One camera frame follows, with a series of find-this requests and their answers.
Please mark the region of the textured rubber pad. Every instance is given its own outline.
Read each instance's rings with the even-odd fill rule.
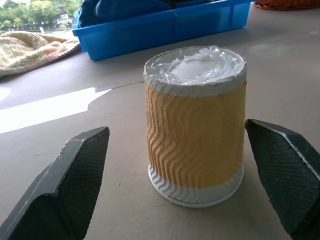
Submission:
[[[320,239],[320,155],[300,134],[248,119],[258,174],[281,223],[293,239]]]
[[[102,183],[109,129],[70,139],[0,227],[0,240],[82,240]]]

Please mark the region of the orange basket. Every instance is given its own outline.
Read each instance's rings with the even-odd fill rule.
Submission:
[[[320,7],[320,0],[258,0],[254,5],[266,10],[292,11]]]

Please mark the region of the beige cloth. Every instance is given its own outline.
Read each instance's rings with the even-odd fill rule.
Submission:
[[[25,73],[80,49],[77,39],[26,31],[0,35],[0,77]]]

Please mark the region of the paper cup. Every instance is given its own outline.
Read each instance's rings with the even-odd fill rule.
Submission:
[[[234,51],[217,48],[230,59],[219,59],[225,72],[217,80],[188,79],[195,74],[192,64],[204,62],[205,71],[214,65],[210,61],[178,64],[171,73],[178,74],[179,80],[171,73],[167,78],[166,70],[161,69],[201,49],[213,51],[214,47],[162,53],[145,64],[143,74],[149,178],[163,197],[191,208],[225,201],[237,191],[244,176],[246,60]]]

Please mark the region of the plastic wrap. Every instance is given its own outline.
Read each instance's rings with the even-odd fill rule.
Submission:
[[[245,64],[240,55],[217,46],[188,47],[155,58],[146,70],[160,82],[192,86],[224,82],[239,74]]]

